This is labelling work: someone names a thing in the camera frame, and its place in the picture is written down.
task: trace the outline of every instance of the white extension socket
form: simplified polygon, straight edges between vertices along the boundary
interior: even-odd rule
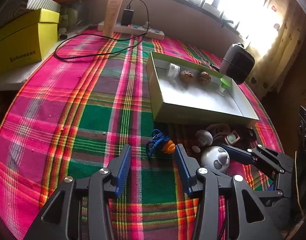
[[[98,31],[103,31],[104,22],[101,22],[97,25]],[[146,28],[138,25],[130,25],[130,26],[124,26],[120,23],[116,23],[114,27],[114,32],[118,33],[127,33],[127,34],[134,34],[134,35],[140,35],[146,31]],[[149,33],[145,35],[145,37],[149,37],[152,39],[160,40],[162,41],[164,39],[164,32],[154,29],[149,29]]]

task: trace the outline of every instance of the patterned curtain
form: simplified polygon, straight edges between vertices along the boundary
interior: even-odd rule
[[[280,91],[306,33],[306,15],[296,0],[270,0],[260,11],[248,51],[255,66],[247,84],[259,99],[268,91]]]

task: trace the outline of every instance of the silver screw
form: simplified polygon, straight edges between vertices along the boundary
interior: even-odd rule
[[[66,183],[70,183],[70,182],[72,182],[72,180],[73,180],[73,177],[72,177],[72,176],[67,176],[67,177],[64,179],[64,181],[65,181]]]
[[[198,169],[198,172],[199,172],[200,174],[206,174],[206,173],[208,172],[208,170],[207,170],[206,168],[199,168],[199,169]]]
[[[243,181],[243,177],[237,174],[237,175],[234,176],[234,180],[236,180],[238,182],[241,182],[241,181]]]
[[[100,169],[100,173],[101,174],[107,174],[107,173],[109,173],[109,169],[108,168],[102,168],[102,169]]]

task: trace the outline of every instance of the plaid tablecloth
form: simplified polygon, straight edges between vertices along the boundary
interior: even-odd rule
[[[114,37],[127,36],[115,33]],[[80,36],[69,41],[60,54],[112,52],[135,42]],[[24,238],[64,177],[92,175],[106,167],[125,143],[132,146],[127,186],[120,199],[110,203],[117,239],[190,239],[198,200],[185,198],[171,156],[149,159],[145,153],[154,127],[145,68],[151,50],[201,65],[221,62],[178,40],[145,38],[118,55],[65,62],[51,56],[21,88],[0,127],[0,216],[17,239]],[[254,129],[262,144],[282,151],[260,102],[246,85],[240,88],[259,117]],[[194,156],[191,127],[164,128]],[[257,190],[269,185],[267,177],[251,166],[232,162],[230,173],[241,174]],[[222,199],[220,204],[222,223]],[[86,203],[83,218],[86,221]]]

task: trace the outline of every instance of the walnut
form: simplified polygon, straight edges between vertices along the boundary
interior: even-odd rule
[[[207,72],[201,72],[197,81],[203,86],[208,85],[211,82],[211,76]]]
[[[191,72],[189,72],[189,71],[186,71],[186,70],[182,71],[179,74],[179,78],[184,83],[191,83],[194,80],[193,74]]]

